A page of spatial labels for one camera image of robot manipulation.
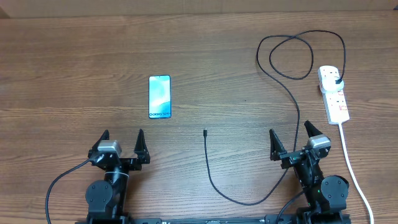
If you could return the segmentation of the Samsung Galaxy smartphone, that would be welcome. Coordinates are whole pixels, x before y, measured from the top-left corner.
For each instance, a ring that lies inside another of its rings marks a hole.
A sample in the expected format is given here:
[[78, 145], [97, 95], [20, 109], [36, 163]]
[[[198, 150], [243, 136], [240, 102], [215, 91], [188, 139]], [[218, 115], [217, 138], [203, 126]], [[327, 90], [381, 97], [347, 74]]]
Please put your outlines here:
[[167, 119], [172, 117], [170, 75], [149, 77], [149, 118]]

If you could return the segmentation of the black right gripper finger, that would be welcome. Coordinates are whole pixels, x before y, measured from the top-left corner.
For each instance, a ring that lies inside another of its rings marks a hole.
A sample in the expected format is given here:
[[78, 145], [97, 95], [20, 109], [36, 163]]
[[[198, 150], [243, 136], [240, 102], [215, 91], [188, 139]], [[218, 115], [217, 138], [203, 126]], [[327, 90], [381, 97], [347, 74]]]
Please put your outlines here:
[[287, 151], [273, 129], [269, 130], [269, 135], [271, 141], [270, 160], [281, 160], [281, 156], [286, 154]]
[[308, 134], [308, 136], [309, 136], [310, 138], [322, 134], [322, 132], [319, 131], [309, 120], [307, 120], [306, 122], [304, 122], [304, 126], [305, 126], [305, 129], [306, 129], [306, 131], [307, 131], [307, 134]]

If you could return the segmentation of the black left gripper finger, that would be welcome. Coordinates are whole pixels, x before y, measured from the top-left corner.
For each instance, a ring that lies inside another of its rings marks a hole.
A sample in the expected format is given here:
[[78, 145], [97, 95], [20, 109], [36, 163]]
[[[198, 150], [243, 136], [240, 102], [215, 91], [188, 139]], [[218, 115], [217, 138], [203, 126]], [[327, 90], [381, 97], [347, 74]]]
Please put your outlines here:
[[134, 153], [137, 155], [137, 160], [141, 164], [150, 163], [150, 154], [146, 146], [144, 131], [142, 129], [139, 130], [139, 134], [136, 140], [136, 145], [134, 148]]
[[98, 146], [102, 140], [109, 140], [109, 131], [106, 129], [101, 137], [95, 142], [93, 147], [90, 149], [90, 152], [98, 151]]

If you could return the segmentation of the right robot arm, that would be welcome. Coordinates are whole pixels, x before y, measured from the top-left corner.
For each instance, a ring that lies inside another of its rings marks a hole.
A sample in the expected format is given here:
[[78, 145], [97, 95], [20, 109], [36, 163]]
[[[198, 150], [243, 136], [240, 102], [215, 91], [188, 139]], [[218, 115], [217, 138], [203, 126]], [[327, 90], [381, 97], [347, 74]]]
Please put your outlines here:
[[[292, 167], [302, 191], [287, 202], [277, 215], [266, 215], [266, 223], [296, 224], [349, 224], [349, 215], [343, 214], [349, 192], [349, 182], [342, 176], [323, 176], [319, 166], [321, 159], [331, 149], [329, 137], [319, 131], [310, 121], [304, 123], [308, 134], [307, 145], [301, 150], [287, 152], [273, 129], [269, 130], [271, 140], [270, 160], [281, 161], [281, 168]], [[284, 212], [297, 198], [304, 195], [308, 206], [296, 210], [293, 215]]]

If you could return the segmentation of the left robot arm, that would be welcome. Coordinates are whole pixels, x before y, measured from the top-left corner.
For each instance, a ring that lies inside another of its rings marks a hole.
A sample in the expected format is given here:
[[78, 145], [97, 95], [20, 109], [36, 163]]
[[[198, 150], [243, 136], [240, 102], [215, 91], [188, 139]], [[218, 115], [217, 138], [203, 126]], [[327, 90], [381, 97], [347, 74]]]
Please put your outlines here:
[[110, 140], [105, 130], [88, 151], [91, 165], [104, 170], [104, 179], [92, 182], [85, 193], [88, 203], [87, 223], [134, 223], [124, 211], [130, 171], [142, 169], [150, 162], [144, 131], [137, 136], [134, 153], [136, 157], [121, 157], [122, 149], [117, 140]]

